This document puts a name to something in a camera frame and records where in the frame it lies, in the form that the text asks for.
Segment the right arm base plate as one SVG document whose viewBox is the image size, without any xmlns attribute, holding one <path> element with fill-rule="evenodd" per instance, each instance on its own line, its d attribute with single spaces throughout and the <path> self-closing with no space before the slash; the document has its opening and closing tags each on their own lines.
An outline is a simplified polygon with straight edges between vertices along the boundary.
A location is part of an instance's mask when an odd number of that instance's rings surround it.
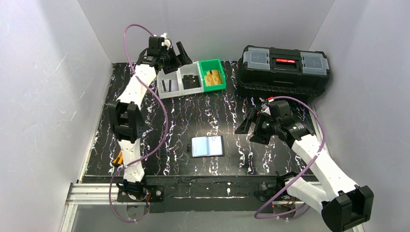
<svg viewBox="0 0 410 232">
<path fill-rule="evenodd" d="M 253 196 L 255 196 L 261 202 L 266 202 L 274 195 L 276 195 L 277 192 L 279 192 L 281 189 L 282 187 L 279 185 L 261 184 L 257 186 L 257 189 L 253 192 Z M 293 205 L 296 203 L 302 203 L 299 198 L 289 195 L 287 190 L 283 191 L 277 198 L 275 198 L 274 201 L 283 202 L 280 203 L 281 205 Z"/>
</svg>

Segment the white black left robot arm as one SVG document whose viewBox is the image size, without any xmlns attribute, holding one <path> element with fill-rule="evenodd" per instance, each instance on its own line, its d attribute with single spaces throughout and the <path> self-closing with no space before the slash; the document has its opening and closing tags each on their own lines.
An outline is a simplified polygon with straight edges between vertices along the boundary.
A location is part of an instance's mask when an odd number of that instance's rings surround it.
<svg viewBox="0 0 410 232">
<path fill-rule="evenodd" d="M 109 122 L 120 146 L 123 158 L 123 182 L 118 188 L 124 192 L 143 194 L 146 191 L 141 155 L 140 139 L 146 131 L 140 107 L 147 91 L 163 106 L 163 102 L 149 87 L 160 71 L 165 74 L 176 72 L 180 67 L 192 64 L 182 42 L 177 42 L 179 53 L 175 53 L 172 42 L 165 35 L 151 36 L 135 65 L 130 65 L 132 77 L 124 92 L 108 104 Z"/>
</svg>

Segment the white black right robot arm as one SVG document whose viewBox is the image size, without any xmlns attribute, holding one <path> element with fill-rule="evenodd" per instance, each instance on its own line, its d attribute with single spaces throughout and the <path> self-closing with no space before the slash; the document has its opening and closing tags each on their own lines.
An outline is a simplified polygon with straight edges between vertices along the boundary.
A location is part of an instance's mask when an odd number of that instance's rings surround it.
<svg viewBox="0 0 410 232">
<path fill-rule="evenodd" d="M 336 165 L 324 150 L 325 141 L 291 113 L 288 97 L 269 98 L 262 110 L 250 109 L 235 132 L 246 134 L 249 129 L 253 129 L 251 142 L 267 145 L 273 136 L 285 142 L 321 184 L 320 188 L 312 185 L 301 173 L 279 175 L 274 185 L 259 185 L 255 192 L 264 206 L 284 196 L 302 200 L 304 208 L 319 212 L 333 232 L 344 232 L 370 220 L 373 191 L 358 185 Z"/>
</svg>

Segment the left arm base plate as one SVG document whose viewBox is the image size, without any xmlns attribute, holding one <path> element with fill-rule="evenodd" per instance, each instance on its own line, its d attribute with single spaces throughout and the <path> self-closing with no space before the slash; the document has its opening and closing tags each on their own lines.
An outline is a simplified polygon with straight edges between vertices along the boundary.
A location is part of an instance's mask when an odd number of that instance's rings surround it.
<svg viewBox="0 0 410 232">
<path fill-rule="evenodd" d="M 119 189 L 117 194 L 117 202 L 119 203 L 136 203 L 149 202 L 161 203 L 164 201 L 164 186 L 153 185 L 142 187 L 138 191 Z"/>
</svg>

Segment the black card holder wallet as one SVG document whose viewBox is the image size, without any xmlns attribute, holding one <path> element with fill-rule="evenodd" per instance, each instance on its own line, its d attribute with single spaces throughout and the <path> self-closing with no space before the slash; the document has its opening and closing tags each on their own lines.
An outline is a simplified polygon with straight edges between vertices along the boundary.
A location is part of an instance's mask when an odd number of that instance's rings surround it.
<svg viewBox="0 0 410 232">
<path fill-rule="evenodd" d="M 223 136 L 200 136 L 191 138 L 187 152 L 192 158 L 225 156 Z"/>
</svg>

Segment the gold card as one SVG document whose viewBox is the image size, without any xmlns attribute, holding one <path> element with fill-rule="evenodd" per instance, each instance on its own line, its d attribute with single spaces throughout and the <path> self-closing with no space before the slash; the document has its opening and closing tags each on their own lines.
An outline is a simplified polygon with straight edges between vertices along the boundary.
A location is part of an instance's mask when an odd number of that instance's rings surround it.
<svg viewBox="0 0 410 232">
<path fill-rule="evenodd" d="M 218 70 L 211 70 L 214 85 L 221 85 L 221 79 Z"/>
</svg>

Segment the tan credit card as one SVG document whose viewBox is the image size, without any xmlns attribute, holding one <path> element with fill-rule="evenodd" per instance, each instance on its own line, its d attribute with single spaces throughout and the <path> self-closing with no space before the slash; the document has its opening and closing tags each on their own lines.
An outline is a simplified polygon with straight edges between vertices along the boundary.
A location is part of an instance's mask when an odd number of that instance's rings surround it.
<svg viewBox="0 0 410 232">
<path fill-rule="evenodd" d="M 212 75 L 211 75 L 211 72 L 210 72 L 210 71 L 211 71 L 211 70 L 207 71 L 207 72 L 206 72 L 206 75 L 204 76 L 205 85 L 206 85 L 207 87 L 214 85 L 214 83 L 213 83 L 213 78 L 212 78 Z"/>
</svg>

